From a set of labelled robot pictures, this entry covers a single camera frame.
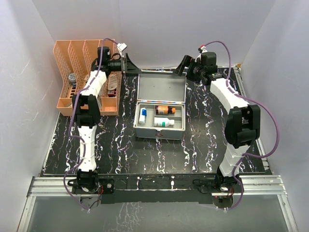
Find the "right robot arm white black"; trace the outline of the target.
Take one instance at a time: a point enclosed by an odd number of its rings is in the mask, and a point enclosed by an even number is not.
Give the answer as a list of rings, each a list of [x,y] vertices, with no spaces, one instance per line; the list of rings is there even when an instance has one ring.
[[[228,113],[224,129],[226,151],[211,184],[212,188],[225,192],[240,181],[240,163],[252,143],[259,138],[261,110],[232,88],[228,77],[218,71],[216,60],[216,54],[208,51],[200,52],[197,58],[185,55],[174,74],[181,76],[186,72],[187,80],[209,86],[210,92]]]

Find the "grey metal case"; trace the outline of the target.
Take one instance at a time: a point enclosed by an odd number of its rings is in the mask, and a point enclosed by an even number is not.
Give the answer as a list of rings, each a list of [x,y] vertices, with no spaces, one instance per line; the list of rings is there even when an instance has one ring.
[[[185,113],[185,98],[186,78],[184,76],[178,76],[171,72],[142,72],[139,74],[137,104],[183,105]],[[169,130],[168,128],[138,128],[134,126],[134,123],[133,128],[138,138],[148,139],[181,140],[185,132],[185,130]]]

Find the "brown bottle orange cap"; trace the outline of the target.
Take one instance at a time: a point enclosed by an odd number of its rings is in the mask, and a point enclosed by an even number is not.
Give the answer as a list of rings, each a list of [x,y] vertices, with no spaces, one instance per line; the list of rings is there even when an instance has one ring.
[[[157,105],[155,113],[157,115],[173,115],[176,113],[176,108],[167,105]]]

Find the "white blue bandage roll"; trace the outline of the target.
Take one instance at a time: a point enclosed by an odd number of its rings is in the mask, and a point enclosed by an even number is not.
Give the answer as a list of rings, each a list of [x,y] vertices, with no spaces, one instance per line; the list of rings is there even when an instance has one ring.
[[[145,125],[146,118],[147,118],[147,110],[146,110],[146,108],[143,107],[143,108],[140,109],[139,124]]]

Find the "grey plastic divided tray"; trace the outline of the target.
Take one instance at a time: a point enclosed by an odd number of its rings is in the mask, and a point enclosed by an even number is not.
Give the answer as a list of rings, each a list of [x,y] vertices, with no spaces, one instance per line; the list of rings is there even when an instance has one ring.
[[[157,105],[167,105],[176,108],[176,113],[173,115],[157,115],[155,113],[155,107]],[[139,124],[139,115],[140,115],[140,109],[146,108],[147,110],[147,118],[145,125]],[[155,117],[163,117],[168,119],[174,119],[175,124],[174,126],[169,127],[155,127],[154,126],[154,118]],[[169,104],[152,104],[152,103],[138,103],[137,109],[136,109],[136,118],[134,121],[134,126],[138,128],[168,128],[169,130],[185,130],[185,113],[184,113],[184,106],[183,105],[169,105]]]

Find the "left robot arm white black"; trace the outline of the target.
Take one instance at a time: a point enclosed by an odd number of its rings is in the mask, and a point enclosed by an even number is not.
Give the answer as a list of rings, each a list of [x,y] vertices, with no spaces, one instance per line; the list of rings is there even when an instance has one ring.
[[[97,192],[100,188],[95,159],[95,137],[100,122],[99,94],[112,72],[137,75],[141,70],[126,55],[125,60],[113,60],[107,46],[98,47],[98,58],[93,62],[86,85],[72,97],[72,123],[78,129],[80,142],[80,161],[77,171],[76,188]]]

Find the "white bottle white cap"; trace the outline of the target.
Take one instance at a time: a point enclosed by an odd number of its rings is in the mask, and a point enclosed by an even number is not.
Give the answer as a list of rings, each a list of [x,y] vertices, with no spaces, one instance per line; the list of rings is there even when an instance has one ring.
[[[154,126],[155,127],[169,127],[174,126],[175,120],[174,119],[168,119],[163,117],[155,117],[154,118]]]

